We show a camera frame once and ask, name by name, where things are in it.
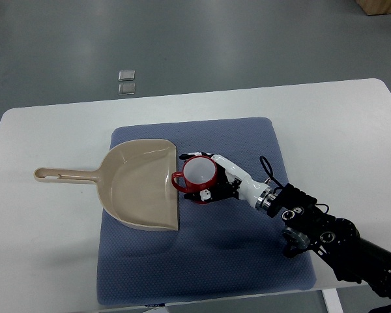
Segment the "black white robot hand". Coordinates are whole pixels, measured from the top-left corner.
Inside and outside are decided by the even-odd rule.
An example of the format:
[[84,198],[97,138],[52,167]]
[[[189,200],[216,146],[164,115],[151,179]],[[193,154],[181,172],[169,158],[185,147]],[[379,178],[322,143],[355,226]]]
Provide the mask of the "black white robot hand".
[[[266,209],[269,206],[267,200],[274,197],[271,187],[266,183],[255,181],[248,172],[226,157],[219,154],[194,152],[181,154],[179,159],[185,162],[190,157],[199,155],[213,159],[218,168],[216,184],[209,188],[211,198],[207,203],[200,204],[235,198],[248,202],[251,207],[258,210]],[[183,194],[187,200],[194,201],[195,194]]]

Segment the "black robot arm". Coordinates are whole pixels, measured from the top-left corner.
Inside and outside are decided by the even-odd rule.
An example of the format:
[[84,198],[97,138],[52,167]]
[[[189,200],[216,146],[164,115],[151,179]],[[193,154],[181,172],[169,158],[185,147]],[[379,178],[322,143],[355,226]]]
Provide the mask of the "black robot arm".
[[[391,252],[360,236],[356,226],[345,218],[323,211],[322,203],[287,183],[274,178],[269,161],[260,163],[276,188],[265,191],[256,207],[271,218],[280,217],[285,228],[283,255],[294,258],[309,250],[315,252],[334,272],[339,281],[366,282],[379,296],[391,300]],[[391,305],[375,308],[391,312]]]

